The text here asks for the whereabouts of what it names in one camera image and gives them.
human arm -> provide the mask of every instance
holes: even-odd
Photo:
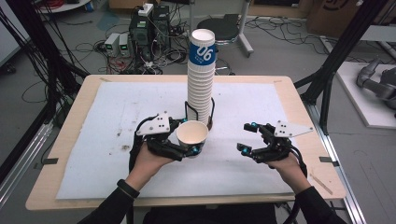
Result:
[[[345,223],[311,186],[292,153],[281,161],[269,161],[267,164],[279,172],[283,181],[296,194],[296,202],[300,205],[307,223]]]
[[[128,192],[141,190],[165,164],[171,161],[173,160],[153,155],[149,152],[147,144],[144,143],[137,155],[134,169],[125,178],[124,185],[118,186],[98,208],[79,223],[121,223],[127,211],[134,204],[134,197]]]

stack of paper cups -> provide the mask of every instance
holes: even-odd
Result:
[[[206,124],[212,107],[212,86],[215,75],[215,34],[206,29],[194,30],[191,34],[188,62],[188,103],[198,112],[198,120]],[[196,114],[187,109],[188,120]]]

human hand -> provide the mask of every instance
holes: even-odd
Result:
[[[297,158],[292,153],[289,153],[289,156],[281,161],[268,161],[266,164],[279,172],[283,181],[291,187],[295,194],[311,187],[300,168]]]
[[[152,154],[147,143],[143,143],[134,163],[134,169],[125,182],[135,190],[141,190],[149,180],[167,163],[173,160]]]

black wristband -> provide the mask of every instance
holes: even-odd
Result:
[[[129,186],[127,183],[125,183],[125,180],[121,179],[119,182],[117,182],[117,186],[119,186],[120,189],[122,189],[125,193],[127,193],[129,196],[132,198],[137,198],[139,196],[140,192]]]

power strip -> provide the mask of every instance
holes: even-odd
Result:
[[[146,3],[145,5],[143,5],[143,9],[138,11],[138,14],[139,14],[139,16],[148,17],[149,13],[152,11],[153,8],[154,8],[154,5],[152,5],[150,3]]]

